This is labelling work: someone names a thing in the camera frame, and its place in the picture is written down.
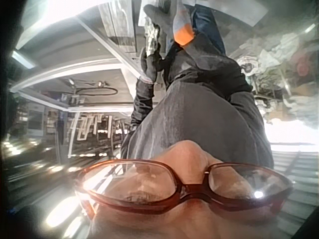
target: eyeglasses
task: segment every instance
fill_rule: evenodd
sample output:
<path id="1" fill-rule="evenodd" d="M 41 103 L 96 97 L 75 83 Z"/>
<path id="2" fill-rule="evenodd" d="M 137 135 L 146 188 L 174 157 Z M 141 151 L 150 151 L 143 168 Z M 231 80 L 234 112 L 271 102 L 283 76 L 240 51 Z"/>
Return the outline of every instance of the eyeglasses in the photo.
<path id="1" fill-rule="evenodd" d="M 96 205 L 124 212 L 162 214 L 190 200 L 202 199 L 222 216 L 254 210 L 262 217 L 281 209 L 293 185 L 268 168 L 241 163 L 209 166 L 202 184 L 183 184 L 169 166 L 149 160 L 112 160 L 84 169 L 76 181 L 77 194 L 89 217 Z"/>

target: gloved hand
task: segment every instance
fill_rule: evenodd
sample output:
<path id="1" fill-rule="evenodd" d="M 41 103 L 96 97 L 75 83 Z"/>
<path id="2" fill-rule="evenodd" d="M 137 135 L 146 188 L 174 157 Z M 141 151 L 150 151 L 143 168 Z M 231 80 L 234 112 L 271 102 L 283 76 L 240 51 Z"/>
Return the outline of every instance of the gloved hand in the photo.
<path id="1" fill-rule="evenodd" d="M 141 67 L 145 74 L 141 80 L 149 84 L 154 84 L 157 79 L 158 72 L 163 70 L 162 58 L 160 56 L 160 44 L 154 54 L 150 56 L 146 55 L 146 50 L 143 48 L 141 53 Z"/>
<path id="2" fill-rule="evenodd" d="M 168 14 L 150 4 L 144 7 L 144 12 L 153 23 L 159 25 L 167 36 L 174 39 L 179 45 L 185 46 L 194 39 L 190 14 L 181 0 L 171 0 Z"/>

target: black glove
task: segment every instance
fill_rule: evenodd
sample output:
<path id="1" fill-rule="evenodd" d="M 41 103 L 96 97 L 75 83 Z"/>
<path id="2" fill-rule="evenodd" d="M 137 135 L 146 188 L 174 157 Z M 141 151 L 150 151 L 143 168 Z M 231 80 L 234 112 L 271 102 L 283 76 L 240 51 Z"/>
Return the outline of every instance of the black glove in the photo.
<path id="1" fill-rule="evenodd" d="M 141 77 L 141 80 L 149 83 L 149 84 L 154 84 L 158 72 L 163 70 L 163 65 L 162 65 L 162 58 L 160 56 L 160 45 L 158 46 L 157 50 L 154 52 L 154 54 L 147 56 L 146 55 L 146 50 L 143 48 L 142 53 L 141 53 L 141 67 L 142 70 L 145 74 L 145 76 Z"/>

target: brown eyeglasses frame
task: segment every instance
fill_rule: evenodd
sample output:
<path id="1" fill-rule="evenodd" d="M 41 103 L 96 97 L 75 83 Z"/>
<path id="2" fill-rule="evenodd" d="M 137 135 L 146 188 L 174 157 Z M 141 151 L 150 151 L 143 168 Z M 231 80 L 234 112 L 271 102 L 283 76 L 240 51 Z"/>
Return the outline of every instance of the brown eyeglasses frame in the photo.
<path id="1" fill-rule="evenodd" d="M 173 176 L 175 183 L 176 183 L 176 191 L 173 195 L 169 198 L 157 201 L 157 202 L 149 202 L 145 204 L 137 205 L 135 203 L 117 200 L 108 198 L 106 196 L 97 194 L 91 190 L 85 190 L 83 188 L 83 177 L 88 172 L 92 171 L 93 169 L 100 167 L 102 165 L 114 164 L 114 163 L 147 163 L 147 164 L 155 164 L 160 165 L 166 168 Z M 210 186 L 209 186 L 209 173 L 212 169 L 219 168 L 219 167 L 229 167 L 229 166 L 249 166 L 253 168 L 257 168 L 259 170 L 265 171 L 272 175 L 279 177 L 284 183 L 287 183 L 287 189 L 284 191 L 267 196 L 263 199 L 230 199 L 222 197 L 216 193 L 214 193 Z M 156 161 L 150 160 L 127 160 L 127 159 L 119 159 L 119 160 L 111 160 L 106 162 L 97 163 L 93 166 L 90 166 L 84 170 L 82 170 L 77 177 L 76 183 L 76 190 L 80 193 L 85 193 L 90 195 L 90 198 L 96 201 L 97 203 L 105 206 L 109 206 L 111 208 L 131 212 L 131 213 L 138 213 L 138 214 L 163 214 L 172 208 L 176 207 L 177 205 L 185 202 L 189 199 L 202 199 L 206 203 L 208 203 L 213 210 L 213 208 L 218 207 L 225 211 L 235 212 L 235 211 L 243 211 L 243 210 L 250 210 L 255 209 L 267 205 L 272 205 L 274 208 L 281 208 L 283 202 L 287 198 L 287 196 L 291 193 L 293 189 L 292 182 L 285 177 L 284 175 L 277 173 L 269 168 L 259 167 L 252 164 L 245 164 L 245 163 L 217 163 L 209 166 L 204 172 L 204 179 L 202 184 L 183 184 L 178 175 L 175 171 L 169 167 L 168 165 Z M 94 209 L 90 206 L 88 214 L 95 214 Z"/>

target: gray sleeve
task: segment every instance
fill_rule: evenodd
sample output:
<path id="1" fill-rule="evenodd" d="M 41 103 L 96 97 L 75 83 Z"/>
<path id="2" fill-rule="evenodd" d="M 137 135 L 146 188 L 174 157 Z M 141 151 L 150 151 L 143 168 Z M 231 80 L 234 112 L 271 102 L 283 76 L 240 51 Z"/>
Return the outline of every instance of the gray sleeve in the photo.
<path id="1" fill-rule="evenodd" d="M 274 168 L 274 160 L 266 137 L 264 121 L 255 104 L 254 96 L 247 92 L 234 93 L 230 97 L 230 104 L 240 113 L 251 131 L 259 155 L 259 164 Z"/>

